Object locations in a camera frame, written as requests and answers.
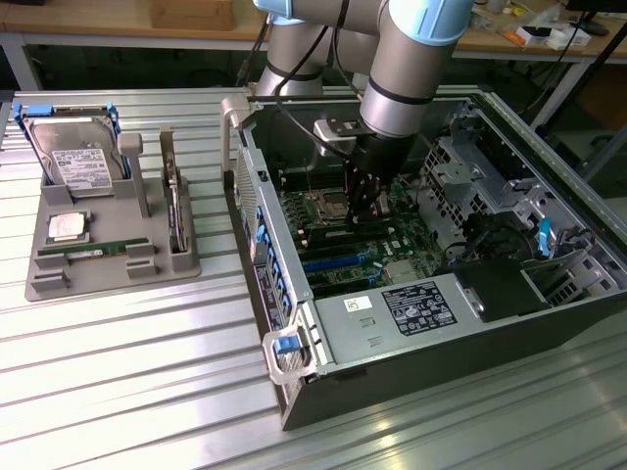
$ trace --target blue ram slot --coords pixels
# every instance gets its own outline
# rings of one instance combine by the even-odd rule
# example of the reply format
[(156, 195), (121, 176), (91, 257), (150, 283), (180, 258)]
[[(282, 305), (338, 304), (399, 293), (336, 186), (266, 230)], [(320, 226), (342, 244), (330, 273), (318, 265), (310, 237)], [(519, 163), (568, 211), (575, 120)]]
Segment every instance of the blue ram slot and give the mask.
[(303, 264), (305, 272), (319, 272), (327, 269), (337, 269), (339, 267), (359, 266), (365, 260), (365, 254), (361, 253), (354, 257), (327, 259), (325, 261), (308, 262)]

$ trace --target gray component tray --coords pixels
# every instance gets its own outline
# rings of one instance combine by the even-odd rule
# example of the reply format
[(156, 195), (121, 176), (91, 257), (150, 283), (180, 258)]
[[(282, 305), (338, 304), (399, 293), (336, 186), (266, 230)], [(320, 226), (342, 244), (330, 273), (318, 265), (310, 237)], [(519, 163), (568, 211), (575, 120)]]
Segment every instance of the gray component tray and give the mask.
[[(44, 301), (198, 276), (201, 267), (198, 261), (189, 189), (185, 178), (182, 178), (181, 183), (180, 203), (189, 243), (188, 257), (186, 254), (173, 255), (169, 252), (168, 211), (161, 178), (144, 179), (151, 214), (148, 218), (141, 217), (136, 198), (118, 199), (114, 196), (87, 198), (75, 200), (73, 205), (50, 206), (46, 198), (41, 197), (26, 278), (26, 299), (31, 302)], [(93, 219), (89, 223), (92, 243), (147, 238), (155, 246), (155, 253), (151, 257), (157, 273), (130, 278), (126, 271), (126, 262), (130, 259), (128, 255), (70, 261), (66, 265), (59, 265), (68, 278), (67, 288), (37, 292), (31, 283), (35, 281), (35, 276), (48, 272), (48, 269), (39, 268), (35, 261), (37, 252), (46, 247), (48, 220), (51, 215), (67, 212), (93, 214)], [(179, 260), (173, 261), (172, 257), (186, 257), (188, 260), (181, 263)]]

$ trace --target motherboard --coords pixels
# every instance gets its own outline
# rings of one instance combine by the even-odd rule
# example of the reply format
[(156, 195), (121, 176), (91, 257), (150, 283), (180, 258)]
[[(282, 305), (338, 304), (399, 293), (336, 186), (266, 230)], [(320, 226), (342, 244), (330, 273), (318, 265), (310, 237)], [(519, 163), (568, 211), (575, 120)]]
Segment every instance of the motherboard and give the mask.
[(442, 251), (403, 177), (357, 225), (346, 220), (342, 188), (282, 192), (279, 201), (318, 299), (414, 282), (441, 265)]

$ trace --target warning label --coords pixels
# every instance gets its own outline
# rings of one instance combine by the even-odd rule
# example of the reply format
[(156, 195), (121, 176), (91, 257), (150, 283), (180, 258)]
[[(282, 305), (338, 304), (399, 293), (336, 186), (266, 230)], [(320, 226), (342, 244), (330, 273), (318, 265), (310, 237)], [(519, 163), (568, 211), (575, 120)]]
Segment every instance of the warning label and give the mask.
[(111, 187), (111, 175), (102, 149), (56, 150), (52, 156), (71, 190)]
[(384, 292), (383, 299), (405, 336), (458, 322), (434, 282)]

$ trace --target metal handle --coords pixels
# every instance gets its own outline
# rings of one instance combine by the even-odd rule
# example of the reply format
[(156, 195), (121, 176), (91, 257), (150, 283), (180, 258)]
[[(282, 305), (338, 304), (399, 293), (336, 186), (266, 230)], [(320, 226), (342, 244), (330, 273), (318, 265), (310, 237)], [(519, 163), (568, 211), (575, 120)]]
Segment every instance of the metal handle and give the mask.
[(298, 335), (298, 326), (290, 325), (282, 330), (271, 331), (266, 333), (263, 340), (265, 362), (269, 369), (270, 380), (276, 385), (287, 385), (296, 382), (301, 377), (306, 377), (315, 373), (315, 364), (311, 359), (310, 364), (299, 369), (289, 370), (287, 372), (280, 369), (276, 361), (274, 353), (274, 342), (284, 336)]

